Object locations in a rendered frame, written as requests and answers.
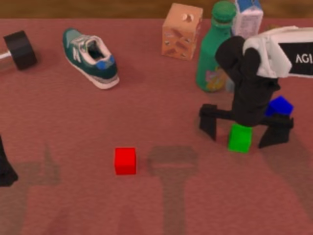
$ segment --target bottle cap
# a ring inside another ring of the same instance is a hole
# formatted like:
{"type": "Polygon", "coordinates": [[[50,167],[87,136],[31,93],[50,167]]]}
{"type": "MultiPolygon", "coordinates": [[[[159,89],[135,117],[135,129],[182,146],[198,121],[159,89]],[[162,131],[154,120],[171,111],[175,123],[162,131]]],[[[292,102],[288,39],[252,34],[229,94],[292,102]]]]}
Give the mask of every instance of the bottle cap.
{"type": "Polygon", "coordinates": [[[236,7],[233,3],[223,0],[213,6],[212,16],[221,23],[230,23],[236,15],[236,7]]]}

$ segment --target green cube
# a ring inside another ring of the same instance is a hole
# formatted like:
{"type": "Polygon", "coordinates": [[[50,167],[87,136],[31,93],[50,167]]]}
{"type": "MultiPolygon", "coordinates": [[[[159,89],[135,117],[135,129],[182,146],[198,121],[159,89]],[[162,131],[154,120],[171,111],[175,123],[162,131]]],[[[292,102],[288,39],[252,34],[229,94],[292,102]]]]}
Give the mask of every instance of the green cube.
{"type": "Polygon", "coordinates": [[[252,127],[232,124],[228,139],[230,151],[247,153],[252,141],[252,127]]]}

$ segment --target shoe sole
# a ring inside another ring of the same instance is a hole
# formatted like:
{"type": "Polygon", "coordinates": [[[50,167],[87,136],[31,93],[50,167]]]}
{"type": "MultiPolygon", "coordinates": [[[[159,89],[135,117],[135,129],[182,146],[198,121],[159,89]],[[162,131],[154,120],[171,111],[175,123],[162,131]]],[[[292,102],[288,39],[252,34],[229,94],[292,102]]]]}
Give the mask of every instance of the shoe sole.
{"type": "Polygon", "coordinates": [[[97,80],[95,80],[94,78],[92,78],[88,73],[86,73],[85,71],[83,71],[81,68],[77,67],[76,65],[74,65],[73,63],[70,62],[70,60],[68,59],[68,57],[65,55],[65,58],[67,59],[67,61],[74,67],[76,68],[80,73],[82,73],[90,82],[92,82],[97,88],[102,89],[102,90],[108,90],[112,87],[115,87],[118,83],[119,83],[119,77],[118,75],[115,75],[113,78],[114,80],[108,84],[103,84],[101,82],[98,82],[97,80]]]}

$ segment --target green sneaker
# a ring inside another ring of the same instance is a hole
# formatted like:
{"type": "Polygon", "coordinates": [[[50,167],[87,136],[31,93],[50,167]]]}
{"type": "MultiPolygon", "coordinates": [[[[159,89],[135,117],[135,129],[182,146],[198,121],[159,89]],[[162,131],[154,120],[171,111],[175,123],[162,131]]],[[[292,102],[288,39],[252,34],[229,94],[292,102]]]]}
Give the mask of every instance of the green sneaker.
{"type": "Polygon", "coordinates": [[[70,64],[96,87],[109,89],[118,84],[115,59],[101,38],[68,28],[63,33],[63,47],[70,64]]]}

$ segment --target table surface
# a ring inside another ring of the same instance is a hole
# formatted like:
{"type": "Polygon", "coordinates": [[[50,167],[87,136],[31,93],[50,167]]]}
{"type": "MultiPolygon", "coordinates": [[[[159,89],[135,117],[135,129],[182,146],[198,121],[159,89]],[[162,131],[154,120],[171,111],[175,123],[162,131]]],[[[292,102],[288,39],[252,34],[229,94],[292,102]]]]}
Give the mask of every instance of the table surface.
{"type": "MultiPolygon", "coordinates": [[[[232,122],[217,142],[198,129],[203,103],[230,108],[232,95],[206,94],[192,61],[160,55],[163,20],[0,20],[24,29],[39,64],[3,67],[0,133],[20,180],[0,188],[1,235],[313,234],[313,81],[281,79],[294,106],[287,144],[229,152],[232,122]],[[102,91],[67,62],[62,33],[100,36],[116,56],[120,84],[102,91]],[[133,146],[138,173],[116,176],[114,148],[133,146]]],[[[264,25],[311,26],[311,20],[264,25]]],[[[201,37],[209,29],[202,25],[201,37]]]]}

